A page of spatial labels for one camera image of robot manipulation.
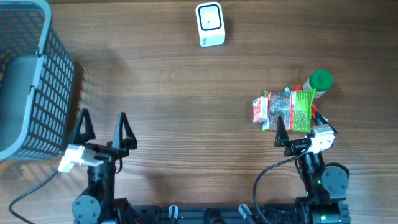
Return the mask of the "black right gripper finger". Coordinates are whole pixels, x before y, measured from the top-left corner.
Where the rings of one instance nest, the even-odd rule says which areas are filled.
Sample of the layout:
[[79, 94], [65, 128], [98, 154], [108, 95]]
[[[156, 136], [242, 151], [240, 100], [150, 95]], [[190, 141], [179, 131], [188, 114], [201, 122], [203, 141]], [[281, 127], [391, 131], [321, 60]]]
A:
[[284, 120], [281, 116], [277, 118], [277, 132], [275, 136], [274, 146], [275, 147], [286, 147], [289, 144], [289, 135], [285, 128]]
[[317, 126], [329, 124], [329, 122], [325, 119], [325, 117], [319, 112], [315, 112], [315, 122]]

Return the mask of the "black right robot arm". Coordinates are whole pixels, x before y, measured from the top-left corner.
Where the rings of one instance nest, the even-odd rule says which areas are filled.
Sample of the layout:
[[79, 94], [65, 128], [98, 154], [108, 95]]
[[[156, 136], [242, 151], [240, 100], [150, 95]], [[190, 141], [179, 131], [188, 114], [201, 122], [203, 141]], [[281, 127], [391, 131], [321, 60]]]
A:
[[277, 120], [275, 147], [284, 147], [284, 156], [295, 156], [295, 166], [307, 195], [293, 204], [273, 205], [266, 213], [276, 223], [349, 224], [349, 208], [343, 202], [349, 186], [349, 170], [337, 163], [326, 164], [322, 152], [332, 148], [338, 134], [316, 113], [317, 125], [303, 139], [290, 140], [281, 116]]

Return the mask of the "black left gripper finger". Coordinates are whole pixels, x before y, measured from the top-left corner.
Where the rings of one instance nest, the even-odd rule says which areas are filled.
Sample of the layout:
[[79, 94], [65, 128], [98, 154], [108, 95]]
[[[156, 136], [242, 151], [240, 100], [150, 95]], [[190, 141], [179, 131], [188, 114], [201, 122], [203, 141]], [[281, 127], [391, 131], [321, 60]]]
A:
[[83, 108], [68, 137], [68, 144], [82, 145], [96, 138], [88, 109]]
[[119, 114], [113, 140], [111, 142], [111, 149], [137, 149], [137, 139], [129, 125], [129, 121], [125, 112], [120, 112]]

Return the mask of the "green lid jar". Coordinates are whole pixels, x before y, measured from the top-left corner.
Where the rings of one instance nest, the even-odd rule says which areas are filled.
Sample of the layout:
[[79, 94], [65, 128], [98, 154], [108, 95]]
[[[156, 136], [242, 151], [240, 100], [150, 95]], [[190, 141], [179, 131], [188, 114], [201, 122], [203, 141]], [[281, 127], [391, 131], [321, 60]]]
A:
[[304, 90], [315, 90], [314, 98], [320, 98], [333, 86], [333, 75], [328, 70], [316, 70], [303, 84]]

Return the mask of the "red stick packet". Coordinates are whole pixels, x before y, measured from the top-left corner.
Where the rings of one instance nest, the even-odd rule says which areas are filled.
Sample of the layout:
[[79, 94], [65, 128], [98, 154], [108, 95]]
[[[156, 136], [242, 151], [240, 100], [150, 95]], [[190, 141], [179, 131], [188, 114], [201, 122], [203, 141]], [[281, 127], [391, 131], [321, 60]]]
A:
[[[302, 91], [302, 90], [303, 90], [303, 88], [302, 88], [300, 85], [298, 85], [298, 86], [296, 86], [292, 91]], [[323, 119], [324, 119], [325, 121], [327, 121], [328, 123], [330, 122], [329, 119], [327, 119], [326, 117], [324, 117], [324, 116], [321, 114], [321, 112], [319, 111], [319, 109], [318, 109], [314, 104], [312, 104], [312, 106], [311, 106], [311, 111], [312, 111], [312, 119], [313, 119], [314, 121], [317, 121], [316, 114], [319, 113], [319, 114], [323, 117]]]

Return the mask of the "green snack packet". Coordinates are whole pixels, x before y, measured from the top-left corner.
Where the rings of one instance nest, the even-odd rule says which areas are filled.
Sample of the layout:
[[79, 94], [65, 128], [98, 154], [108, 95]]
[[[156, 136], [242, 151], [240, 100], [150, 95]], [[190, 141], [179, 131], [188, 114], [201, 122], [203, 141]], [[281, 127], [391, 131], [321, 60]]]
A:
[[263, 132], [276, 131], [279, 116], [286, 130], [310, 132], [315, 90], [265, 91], [264, 96], [268, 99], [268, 119], [262, 123]]

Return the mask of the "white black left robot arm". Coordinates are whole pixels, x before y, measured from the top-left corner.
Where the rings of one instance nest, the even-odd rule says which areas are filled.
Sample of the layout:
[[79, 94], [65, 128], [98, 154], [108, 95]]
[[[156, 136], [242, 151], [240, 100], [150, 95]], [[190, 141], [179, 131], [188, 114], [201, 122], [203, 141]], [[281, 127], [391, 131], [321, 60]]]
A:
[[68, 138], [68, 146], [58, 167], [69, 172], [75, 164], [88, 167], [88, 186], [72, 203], [75, 223], [140, 223], [137, 212], [126, 198], [115, 198], [115, 176], [137, 139], [124, 112], [119, 114], [113, 139], [105, 145], [90, 143], [96, 137], [89, 111], [82, 109]]

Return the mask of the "pink tissue pack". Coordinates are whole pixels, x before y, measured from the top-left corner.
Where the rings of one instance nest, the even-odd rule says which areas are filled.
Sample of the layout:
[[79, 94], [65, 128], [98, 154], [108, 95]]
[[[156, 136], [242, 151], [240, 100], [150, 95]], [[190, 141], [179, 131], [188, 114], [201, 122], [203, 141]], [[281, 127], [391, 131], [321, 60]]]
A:
[[253, 122], [263, 123], [268, 120], [268, 98], [261, 96], [253, 101]]

